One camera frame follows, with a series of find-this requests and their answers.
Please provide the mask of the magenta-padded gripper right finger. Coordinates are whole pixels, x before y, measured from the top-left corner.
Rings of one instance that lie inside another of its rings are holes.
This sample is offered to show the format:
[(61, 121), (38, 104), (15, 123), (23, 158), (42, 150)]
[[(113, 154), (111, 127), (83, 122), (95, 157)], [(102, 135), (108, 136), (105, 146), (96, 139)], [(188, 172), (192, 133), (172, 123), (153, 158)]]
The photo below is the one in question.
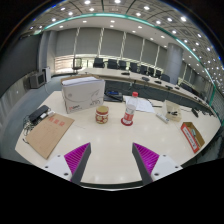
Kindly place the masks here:
[(168, 155), (159, 155), (154, 151), (134, 143), (132, 154), (136, 160), (143, 185), (147, 185), (182, 169)]

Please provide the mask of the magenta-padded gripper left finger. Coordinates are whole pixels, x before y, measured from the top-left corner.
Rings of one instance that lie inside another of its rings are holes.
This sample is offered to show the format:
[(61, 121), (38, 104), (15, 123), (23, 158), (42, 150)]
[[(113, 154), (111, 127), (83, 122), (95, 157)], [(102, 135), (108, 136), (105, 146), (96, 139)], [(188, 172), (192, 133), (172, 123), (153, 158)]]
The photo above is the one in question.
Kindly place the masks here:
[(54, 156), (42, 169), (79, 185), (90, 154), (91, 144), (86, 143), (65, 155)]

